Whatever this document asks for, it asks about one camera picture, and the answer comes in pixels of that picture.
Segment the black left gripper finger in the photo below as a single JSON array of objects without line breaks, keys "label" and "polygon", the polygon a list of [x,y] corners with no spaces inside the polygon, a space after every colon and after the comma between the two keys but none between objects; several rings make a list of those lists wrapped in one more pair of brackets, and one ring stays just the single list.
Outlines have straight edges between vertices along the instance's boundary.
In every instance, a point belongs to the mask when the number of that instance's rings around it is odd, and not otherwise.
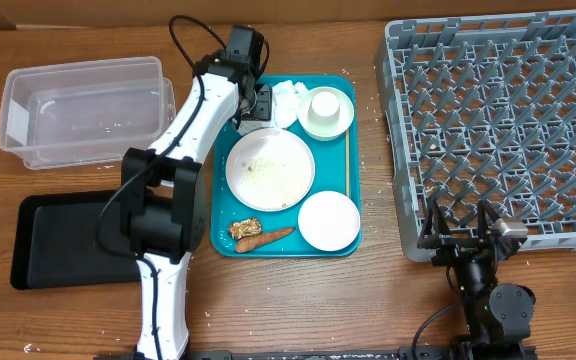
[{"label": "black left gripper finger", "polygon": [[255,100],[242,100],[239,107],[240,115],[237,118],[238,131],[255,131],[261,128],[261,123],[254,114],[255,108]]},{"label": "black left gripper finger", "polygon": [[258,84],[255,90],[255,119],[269,122],[272,119],[272,87],[268,84]]}]

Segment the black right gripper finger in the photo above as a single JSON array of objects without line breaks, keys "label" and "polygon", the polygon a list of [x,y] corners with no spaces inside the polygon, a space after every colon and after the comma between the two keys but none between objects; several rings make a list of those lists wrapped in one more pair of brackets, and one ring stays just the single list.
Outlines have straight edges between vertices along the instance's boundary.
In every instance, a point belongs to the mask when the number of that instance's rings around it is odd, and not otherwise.
[{"label": "black right gripper finger", "polygon": [[427,214],[420,232],[420,239],[442,239],[450,237],[451,235],[452,232],[437,201],[434,198],[429,199],[427,202]]},{"label": "black right gripper finger", "polygon": [[477,235],[480,239],[493,239],[500,236],[496,221],[500,218],[488,200],[477,203]]}]

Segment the white napkin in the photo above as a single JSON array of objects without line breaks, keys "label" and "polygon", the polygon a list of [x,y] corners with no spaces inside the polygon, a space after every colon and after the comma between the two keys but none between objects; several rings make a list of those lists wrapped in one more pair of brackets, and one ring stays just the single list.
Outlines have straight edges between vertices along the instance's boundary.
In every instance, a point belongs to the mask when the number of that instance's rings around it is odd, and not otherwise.
[{"label": "white napkin", "polygon": [[303,82],[291,80],[279,82],[272,87],[273,128],[287,129],[297,120],[297,112],[302,97],[308,89]]}]

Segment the brown food chunk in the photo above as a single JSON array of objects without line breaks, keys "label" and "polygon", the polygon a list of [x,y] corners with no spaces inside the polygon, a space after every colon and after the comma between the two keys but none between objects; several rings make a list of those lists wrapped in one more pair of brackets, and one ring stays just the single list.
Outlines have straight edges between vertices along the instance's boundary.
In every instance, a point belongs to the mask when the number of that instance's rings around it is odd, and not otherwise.
[{"label": "brown food chunk", "polygon": [[262,225],[257,218],[248,218],[242,221],[231,223],[227,232],[235,241],[243,238],[259,235],[262,233]]}]

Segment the orange carrot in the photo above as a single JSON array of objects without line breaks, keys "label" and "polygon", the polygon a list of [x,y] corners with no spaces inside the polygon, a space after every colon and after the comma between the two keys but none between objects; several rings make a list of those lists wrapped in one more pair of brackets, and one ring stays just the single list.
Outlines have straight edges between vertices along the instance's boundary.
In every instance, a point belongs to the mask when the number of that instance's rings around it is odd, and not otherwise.
[{"label": "orange carrot", "polygon": [[295,231],[295,227],[287,227],[276,231],[261,233],[242,238],[235,246],[237,253],[247,253],[261,246],[267,245],[279,239],[282,239]]}]

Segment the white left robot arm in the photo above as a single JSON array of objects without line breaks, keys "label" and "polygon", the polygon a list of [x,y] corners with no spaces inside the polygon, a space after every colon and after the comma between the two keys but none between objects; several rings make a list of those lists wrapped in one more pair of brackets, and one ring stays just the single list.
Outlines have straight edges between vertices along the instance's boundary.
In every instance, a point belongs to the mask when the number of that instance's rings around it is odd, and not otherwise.
[{"label": "white left robot arm", "polygon": [[222,127],[255,109],[267,60],[261,33],[233,27],[220,49],[193,63],[192,89],[169,128],[123,157],[119,227],[140,272],[139,359],[184,356],[187,269],[208,218],[203,164]]}]

